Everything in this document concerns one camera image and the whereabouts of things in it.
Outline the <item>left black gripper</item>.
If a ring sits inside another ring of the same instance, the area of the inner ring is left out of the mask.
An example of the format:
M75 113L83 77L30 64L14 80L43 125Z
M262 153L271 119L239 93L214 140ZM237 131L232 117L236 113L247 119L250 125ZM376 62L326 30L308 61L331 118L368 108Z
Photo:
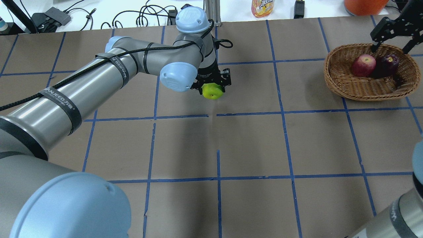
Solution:
M203 95L202 86L205 83L216 83L222 87L222 92L226 92L226 87L231 86L231 71L230 69L219 70L218 63L212 63L211 65L199 68L197 81L192 84L191 90L197 90L200 95Z

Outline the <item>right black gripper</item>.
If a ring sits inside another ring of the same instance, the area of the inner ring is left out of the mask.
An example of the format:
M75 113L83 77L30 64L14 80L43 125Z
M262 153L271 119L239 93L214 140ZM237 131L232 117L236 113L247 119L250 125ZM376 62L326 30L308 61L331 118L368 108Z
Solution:
M403 54L408 54L416 45L423 42L423 1L422 0L396 0L400 15L392 20L382 18L370 32L373 45L370 47L375 53L381 44L398 36L411 36L411 40L403 47Z

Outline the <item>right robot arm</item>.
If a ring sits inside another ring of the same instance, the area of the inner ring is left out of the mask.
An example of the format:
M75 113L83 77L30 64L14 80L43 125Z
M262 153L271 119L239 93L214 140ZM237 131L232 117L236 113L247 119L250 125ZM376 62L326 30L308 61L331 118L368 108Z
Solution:
M381 44L397 36L411 36L403 47L408 54L422 42L422 1L409 0L395 20L383 18L371 31L374 53ZM422 142L418 142L412 159L413 187L353 232L351 238L421 238L422 237Z

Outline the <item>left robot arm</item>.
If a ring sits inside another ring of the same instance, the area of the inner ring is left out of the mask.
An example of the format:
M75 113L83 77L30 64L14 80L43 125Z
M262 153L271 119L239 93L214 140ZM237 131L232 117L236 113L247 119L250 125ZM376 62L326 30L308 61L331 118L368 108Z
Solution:
M161 45L113 36L105 52L59 83L1 110L2 238L128 238L131 205L105 179L49 162L49 151L70 136L138 73L157 76L176 92L231 84L218 69L218 40L207 13L186 4L175 17L179 35Z

